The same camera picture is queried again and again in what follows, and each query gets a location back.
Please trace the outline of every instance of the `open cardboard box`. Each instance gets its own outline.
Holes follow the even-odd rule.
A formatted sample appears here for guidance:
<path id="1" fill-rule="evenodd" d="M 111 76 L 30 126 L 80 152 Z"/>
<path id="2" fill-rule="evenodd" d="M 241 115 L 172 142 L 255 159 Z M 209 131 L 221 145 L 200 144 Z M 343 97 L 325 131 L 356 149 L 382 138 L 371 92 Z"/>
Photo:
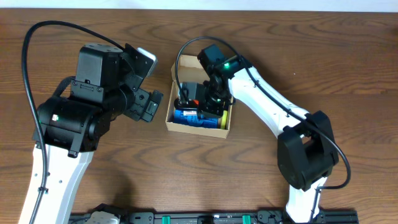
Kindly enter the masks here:
<path id="1" fill-rule="evenodd" d="M 232 106 L 228 108 L 228 116 L 226 121 L 225 129 L 216 128 L 198 128 L 188 126 L 184 124 L 173 123 L 174 120 L 174 100 L 178 97 L 178 86 L 175 81 L 175 64 L 172 66 L 172 92 L 169 99 L 169 107 L 167 108 L 166 115 L 166 126 L 169 131 L 178 131 L 182 133 L 200 134 L 204 136 L 212 136 L 218 138 L 226 138 L 229 133 L 229 127 L 231 123 L 231 112 Z M 195 56 L 181 55 L 178 64 L 178 80 L 182 82 L 197 82 L 203 83 L 205 80 L 209 80 L 209 76 L 206 74 L 204 69 L 201 67 L 200 62 Z"/>

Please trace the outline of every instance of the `blue battery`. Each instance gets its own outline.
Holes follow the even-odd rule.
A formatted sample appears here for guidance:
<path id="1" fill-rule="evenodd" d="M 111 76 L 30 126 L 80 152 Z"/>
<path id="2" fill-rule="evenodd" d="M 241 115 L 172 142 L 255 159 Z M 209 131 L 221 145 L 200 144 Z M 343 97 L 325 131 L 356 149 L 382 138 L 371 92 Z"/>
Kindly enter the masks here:
<path id="1" fill-rule="evenodd" d="M 185 124 L 193 127 L 217 128 L 218 118 L 199 119 L 196 111 L 175 110 L 174 123 Z"/>

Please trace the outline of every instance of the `wooden table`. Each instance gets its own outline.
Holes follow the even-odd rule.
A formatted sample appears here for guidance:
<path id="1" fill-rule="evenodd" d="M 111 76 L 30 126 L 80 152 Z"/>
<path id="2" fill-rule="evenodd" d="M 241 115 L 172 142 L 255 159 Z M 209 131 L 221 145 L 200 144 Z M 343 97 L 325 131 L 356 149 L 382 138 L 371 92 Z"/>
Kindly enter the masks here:
<path id="1" fill-rule="evenodd" d="M 0 220 L 19 219 L 32 168 L 34 123 L 21 75 L 22 40 L 44 20 L 73 22 L 156 54 L 143 87 L 164 94 L 151 123 L 120 116 L 101 138 L 73 212 L 100 203 L 165 211 L 283 207 L 288 184 L 276 140 L 244 104 L 233 108 L 227 139 L 168 132 L 170 68 L 181 45 L 199 35 L 233 44 L 289 100 L 331 119 L 353 170 L 343 190 L 326 190 L 323 208 L 353 208 L 365 223 L 398 220 L 398 17 L 329 12 L 0 9 Z M 79 49 L 100 40 L 78 30 L 40 28 L 29 48 L 36 105 L 75 74 Z M 198 42 L 196 55 L 210 42 Z M 340 162 L 328 185 L 344 181 Z"/>

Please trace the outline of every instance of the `black cable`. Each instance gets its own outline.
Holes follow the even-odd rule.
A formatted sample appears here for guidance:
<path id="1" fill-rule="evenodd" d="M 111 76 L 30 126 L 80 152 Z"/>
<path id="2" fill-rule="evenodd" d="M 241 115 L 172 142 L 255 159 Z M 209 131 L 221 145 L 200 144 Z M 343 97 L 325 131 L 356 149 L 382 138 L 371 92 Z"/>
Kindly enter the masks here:
<path id="1" fill-rule="evenodd" d="M 70 76 L 70 77 L 66 77 L 64 78 L 57 86 L 57 88 L 55 89 L 54 93 L 52 94 L 53 96 L 61 96 L 61 94 L 65 91 L 65 89 L 68 87 L 68 85 L 70 84 L 70 82 L 72 82 L 73 80 L 75 80 L 75 76 Z"/>
<path id="2" fill-rule="evenodd" d="M 29 42 L 30 42 L 30 38 L 32 37 L 32 34 L 35 32 L 35 30 L 37 30 L 38 28 L 42 27 L 42 26 L 47 26 L 47 25 L 60 25 L 60 26 L 67 26 L 67 27 L 72 27 L 72 28 L 76 28 L 78 30 L 81 30 L 83 32 L 89 33 L 95 37 L 98 37 L 100 39 L 103 39 L 117 47 L 119 47 L 120 49 L 124 50 L 124 48 L 122 46 L 120 46 L 118 43 L 116 43 L 115 41 L 104 37 L 100 34 L 97 34 L 96 32 L 93 32 L 89 29 L 86 29 L 84 27 L 78 26 L 76 24 L 72 24 L 69 22 L 62 22 L 62 21 L 43 21 L 43 22 L 38 22 L 35 25 L 33 25 L 28 32 L 25 35 L 25 39 L 24 39 L 24 45 L 22 46 L 22 58 L 21 58 L 21 63 L 22 63 L 22 77 L 24 79 L 24 85 L 25 85 L 25 91 L 26 91 L 26 95 L 27 95 L 27 99 L 29 102 L 29 106 L 30 106 L 30 110 L 32 111 L 33 114 L 33 120 L 35 122 L 35 127 L 37 130 L 37 133 L 39 135 L 39 142 L 40 142 L 40 147 L 42 149 L 42 160 L 43 160 L 43 174 L 42 174 L 42 182 L 39 188 L 39 194 L 37 196 L 37 200 L 35 203 L 35 207 L 33 209 L 32 212 L 32 216 L 30 218 L 29 223 L 33 224 L 36 218 L 36 214 L 37 211 L 39 209 L 40 203 L 42 201 L 42 197 L 43 194 L 47 191 L 47 189 L 45 188 L 45 185 L 47 183 L 47 173 L 48 173 L 48 162 L 47 162 L 47 151 L 45 148 L 45 143 L 44 143 L 44 136 L 43 136 L 43 131 L 42 131 L 42 127 L 40 125 L 40 121 L 39 121 L 39 116 L 37 114 L 37 110 L 36 110 L 36 106 L 33 100 L 33 96 L 32 96 L 32 90 L 30 89 L 30 84 L 29 84 L 29 78 L 28 78 L 28 74 L 27 74 L 27 50 L 28 50 L 28 46 L 29 46 Z"/>
<path id="3" fill-rule="evenodd" d="M 183 94 L 183 91 L 181 89 L 180 86 L 180 82 L 178 80 L 178 74 L 177 74 L 177 69 L 178 69 L 178 61 L 180 59 L 180 56 L 182 54 L 182 51 L 187 47 L 187 45 L 191 44 L 192 42 L 196 41 L 196 40 L 203 40 L 203 39 L 210 39 L 210 40 L 216 40 L 218 42 L 221 42 L 222 44 L 224 44 L 225 46 L 227 46 L 232 52 L 234 52 L 235 55 L 237 55 L 239 57 L 239 60 L 243 63 L 244 68 L 246 69 L 250 79 L 254 82 L 254 85 L 256 87 L 258 87 L 263 94 L 265 94 L 272 102 L 274 102 L 277 106 L 279 106 L 282 110 L 284 110 L 287 114 L 291 115 L 292 117 L 294 117 L 295 119 L 299 120 L 300 122 L 302 122 L 304 125 L 306 125 L 307 128 L 311 129 L 312 131 L 315 131 L 316 133 L 318 133 L 320 136 L 324 137 L 328 142 L 330 142 L 330 144 L 337 150 L 338 154 L 340 155 L 341 159 L 343 160 L 345 166 L 346 166 L 346 171 L 347 171 L 347 177 L 346 180 L 337 186 L 319 186 L 317 187 L 315 190 L 317 191 L 317 193 L 315 194 L 315 201 L 314 201 L 314 206 L 313 206 L 313 210 L 312 210 L 312 214 L 310 217 L 310 222 L 313 219 L 313 214 L 315 212 L 315 206 L 317 204 L 317 200 L 318 200 L 318 194 L 320 194 L 320 190 L 323 189 L 330 189 L 330 190 L 335 190 L 335 189 L 342 189 L 343 187 L 347 186 L 349 181 L 351 180 L 351 167 L 349 166 L 349 162 L 347 160 L 347 157 L 344 155 L 343 151 L 340 149 L 340 147 L 338 147 L 338 145 L 332 141 L 323 131 L 319 130 L 317 127 L 315 127 L 314 125 L 310 124 L 309 122 L 307 122 L 305 119 L 301 118 L 299 115 L 295 114 L 292 112 L 292 110 L 290 108 L 286 108 L 282 103 L 280 103 L 279 101 L 277 101 L 270 93 L 267 92 L 267 90 L 265 90 L 261 85 L 259 85 L 259 80 L 256 80 L 253 75 L 251 74 L 249 67 L 246 63 L 245 60 L 243 60 L 242 55 L 240 55 L 231 45 L 229 45 L 229 43 L 227 43 L 226 41 L 219 39 L 217 37 L 197 37 L 194 38 L 192 40 L 189 40 L 188 42 L 186 42 L 180 49 L 180 51 L 178 52 L 177 55 L 177 59 L 175 61 L 175 81 L 177 82 L 178 88 L 180 89 L 180 92 L 182 93 L 183 97 L 185 98 L 185 100 L 188 99 L 187 96 L 185 96 Z"/>

